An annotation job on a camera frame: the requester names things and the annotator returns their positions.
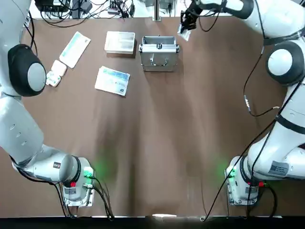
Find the label sticker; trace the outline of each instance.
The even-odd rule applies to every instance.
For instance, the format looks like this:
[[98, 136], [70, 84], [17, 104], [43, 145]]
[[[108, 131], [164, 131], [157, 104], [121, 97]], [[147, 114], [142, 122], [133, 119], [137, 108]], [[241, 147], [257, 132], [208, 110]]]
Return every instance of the label sticker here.
[[[246, 187], [246, 193], [249, 194], [249, 187]], [[258, 186], [251, 187], [251, 194], [258, 191]]]
[[289, 164], [284, 162], [273, 161], [268, 173], [280, 176], [286, 176], [288, 173]]
[[76, 194], [76, 188], [65, 188], [65, 194]]
[[59, 162], [54, 162], [53, 168], [61, 168], [61, 164]]

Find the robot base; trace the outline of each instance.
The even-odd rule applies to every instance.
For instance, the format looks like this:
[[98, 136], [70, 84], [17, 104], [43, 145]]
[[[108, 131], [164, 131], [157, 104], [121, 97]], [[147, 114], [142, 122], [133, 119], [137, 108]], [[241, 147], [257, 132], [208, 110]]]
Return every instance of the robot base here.
[[83, 185], [88, 183], [94, 185], [94, 180], [86, 178], [84, 173], [91, 170], [92, 175], [95, 176], [95, 172], [86, 158], [79, 157], [79, 160], [81, 162], [80, 178], [76, 182], [75, 187], [63, 187], [64, 203], [69, 207], [91, 207], [93, 205], [94, 189], [87, 189]]
[[[233, 168], [236, 163], [238, 157], [232, 159], [229, 167], [224, 171], [225, 177], [227, 177], [228, 173]], [[240, 162], [233, 168], [231, 172], [231, 177], [226, 181], [227, 188], [227, 198], [230, 205], [235, 206], [246, 206], [248, 200], [248, 193], [250, 185], [248, 185], [242, 178], [240, 174]], [[249, 205], [253, 205], [257, 202], [258, 196], [258, 186], [251, 187], [251, 195], [249, 200]]]

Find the silver metal box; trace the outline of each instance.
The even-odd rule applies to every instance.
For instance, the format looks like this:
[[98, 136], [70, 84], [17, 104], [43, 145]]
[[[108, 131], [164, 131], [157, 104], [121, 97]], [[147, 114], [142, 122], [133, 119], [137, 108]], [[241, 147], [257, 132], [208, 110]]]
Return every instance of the silver metal box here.
[[173, 72], [180, 47], [175, 37], [143, 37], [139, 45], [141, 65], [147, 72]]

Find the case handle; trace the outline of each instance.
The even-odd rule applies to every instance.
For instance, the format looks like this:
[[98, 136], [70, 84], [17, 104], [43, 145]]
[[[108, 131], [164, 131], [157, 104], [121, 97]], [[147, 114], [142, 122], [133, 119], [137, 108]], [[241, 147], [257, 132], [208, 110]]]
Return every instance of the case handle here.
[[164, 60], [164, 64], [155, 64], [155, 63], [153, 63], [153, 57], [151, 58], [151, 65], [152, 66], [158, 66], [158, 67], [164, 67], [164, 66], [166, 66], [167, 65], [167, 63], [168, 63], [168, 59], [165, 59]]

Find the white card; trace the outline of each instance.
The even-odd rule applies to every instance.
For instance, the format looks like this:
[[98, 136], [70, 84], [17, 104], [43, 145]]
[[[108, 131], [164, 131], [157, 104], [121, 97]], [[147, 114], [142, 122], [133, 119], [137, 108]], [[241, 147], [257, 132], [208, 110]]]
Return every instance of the white card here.
[[99, 69], [95, 88], [106, 92], [126, 95], [130, 75], [102, 66]]
[[62, 51], [59, 60], [70, 68], [74, 68], [90, 41], [91, 39], [88, 37], [76, 32], [66, 48]]

